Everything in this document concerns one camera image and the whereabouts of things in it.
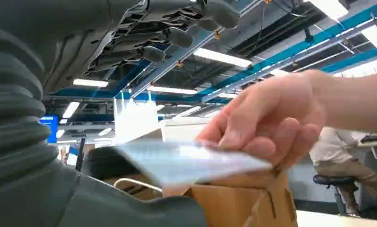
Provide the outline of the person's hand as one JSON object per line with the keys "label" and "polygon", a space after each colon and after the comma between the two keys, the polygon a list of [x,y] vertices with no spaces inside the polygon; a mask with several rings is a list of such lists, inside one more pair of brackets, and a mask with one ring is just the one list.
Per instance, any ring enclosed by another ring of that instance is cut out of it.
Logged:
{"label": "person's hand", "polygon": [[252,85],[226,105],[196,140],[287,169],[319,137],[325,116],[317,90],[327,79],[322,71],[307,70]]}

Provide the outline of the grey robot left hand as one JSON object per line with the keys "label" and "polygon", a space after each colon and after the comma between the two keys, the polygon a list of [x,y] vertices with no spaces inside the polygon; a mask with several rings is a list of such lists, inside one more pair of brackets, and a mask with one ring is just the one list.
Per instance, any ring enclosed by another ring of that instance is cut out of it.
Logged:
{"label": "grey robot left hand", "polygon": [[141,201],[57,159],[43,96],[85,73],[122,21],[182,11],[232,29],[223,0],[0,0],[0,227],[204,227],[190,197]]}

